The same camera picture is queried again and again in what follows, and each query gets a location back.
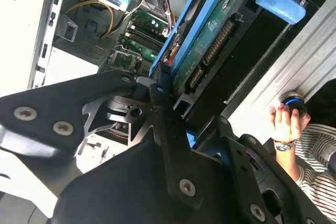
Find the bolt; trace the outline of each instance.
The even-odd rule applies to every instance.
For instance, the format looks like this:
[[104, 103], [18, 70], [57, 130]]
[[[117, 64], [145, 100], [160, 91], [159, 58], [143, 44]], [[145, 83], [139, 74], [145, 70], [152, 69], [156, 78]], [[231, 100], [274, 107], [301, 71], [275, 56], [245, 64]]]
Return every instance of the bolt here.
[[225, 124], [227, 124], [227, 120], [224, 118], [224, 117], [220, 117], [220, 120], [223, 122], [223, 123], [225, 123]]
[[37, 112], [30, 107], [18, 107], [14, 110], [14, 116], [22, 121], [32, 121], [37, 117]]
[[165, 93], [165, 91], [164, 91], [164, 89], [163, 88], [161, 88], [161, 87], [158, 87], [158, 89], [157, 90], [159, 90], [160, 92], [162, 92], [162, 93]]
[[253, 138], [253, 137], [249, 137], [248, 138], [248, 140], [251, 142], [251, 143], [253, 143], [253, 144], [256, 144], [257, 143], [257, 141]]
[[307, 224], [315, 224], [315, 222], [312, 219], [307, 219]]
[[131, 79], [128, 78], [127, 76], [123, 76], [123, 77], [121, 77], [121, 80], [123, 80], [124, 82], [127, 82], [127, 83], [130, 83], [130, 82], [131, 82]]
[[52, 127], [58, 135], [61, 136], [70, 136], [74, 132], [74, 127], [71, 123], [65, 121], [59, 121], [55, 123]]
[[307, 2], [306, 0], [302, 0], [302, 1], [300, 2], [300, 6], [304, 6], [306, 2]]
[[222, 9], [225, 10], [229, 6], [230, 0], [225, 0]]
[[194, 197], [196, 194], [196, 188], [194, 184], [185, 178], [180, 180], [180, 190], [189, 197]]
[[250, 211], [254, 217], [256, 217], [260, 222], [264, 222], [266, 217], [262, 209], [256, 204], [250, 205]]

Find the wristwatch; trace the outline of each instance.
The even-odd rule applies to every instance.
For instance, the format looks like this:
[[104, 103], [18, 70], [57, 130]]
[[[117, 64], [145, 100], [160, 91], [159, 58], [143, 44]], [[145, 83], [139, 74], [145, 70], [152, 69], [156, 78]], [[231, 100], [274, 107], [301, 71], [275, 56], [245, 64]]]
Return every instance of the wristwatch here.
[[296, 140], [289, 142], [289, 143], [274, 140], [274, 148], [281, 152], [289, 151], [290, 149], [295, 147], [295, 144], [296, 144]]

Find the striped shirt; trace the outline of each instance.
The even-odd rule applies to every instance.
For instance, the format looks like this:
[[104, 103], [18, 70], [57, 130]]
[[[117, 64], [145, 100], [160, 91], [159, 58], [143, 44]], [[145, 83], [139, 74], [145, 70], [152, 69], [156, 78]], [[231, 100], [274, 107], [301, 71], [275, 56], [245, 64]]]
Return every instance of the striped shirt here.
[[311, 169], [300, 167], [297, 185], [333, 221], [336, 221], [336, 173], [329, 161], [335, 153], [336, 129], [321, 124], [309, 124], [295, 148], [295, 154], [311, 166]]

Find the black knob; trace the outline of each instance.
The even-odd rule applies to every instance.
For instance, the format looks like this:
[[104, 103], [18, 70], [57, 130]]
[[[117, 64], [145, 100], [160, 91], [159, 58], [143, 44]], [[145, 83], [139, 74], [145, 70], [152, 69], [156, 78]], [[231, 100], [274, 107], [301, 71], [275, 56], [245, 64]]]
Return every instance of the black knob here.
[[290, 91], [280, 96], [280, 102], [284, 105], [289, 106], [289, 114], [292, 116], [293, 109], [299, 111], [300, 118], [304, 117], [307, 114], [307, 108], [305, 106], [304, 99], [296, 92]]

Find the finger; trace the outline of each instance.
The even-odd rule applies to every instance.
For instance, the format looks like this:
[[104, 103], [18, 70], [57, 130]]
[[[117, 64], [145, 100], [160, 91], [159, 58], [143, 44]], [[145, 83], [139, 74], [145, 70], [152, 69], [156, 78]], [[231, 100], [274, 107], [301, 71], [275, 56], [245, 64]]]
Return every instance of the finger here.
[[270, 124], [271, 124], [271, 129], [275, 130], [275, 115], [276, 115], [276, 111], [274, 110], [273, 113], [271, 113], [269, 115], [270, 117]]
[[303, 118], [300, 119], [300, 128], [302, 131], [306, 128], [307, 124], [310, 121], [310, 118], [311, 118], [310, 115], [307, 113], [304, 115]]
[[282, 110], [283, 110], [284, 104], [281, 103], [279, 104], [278, 108], [277, 108], [277, 113], [275, 115], [275, 123], [281, 123], [281, 117], [282, 117]]
[[289, 107], [287, 105], [285, 105], [284, 109], [282, 110], [281, 122], [290, 126]]
[[274, 106], [270, 106], [270, 107], [269, 107], [269, 111], [268, 111], [268, 112], [269, 112], [270, 114], [273, 114], [273, 113], [275, 113], [276, 111], [277, 111], [277, 110], [276, 110], [276, 108], [274, 108]]
[[299, 138], [301, 136], [301, 127], [299, 123], [299, 111], [297, 109], [293, 109], [290, 129], [293, 138]]

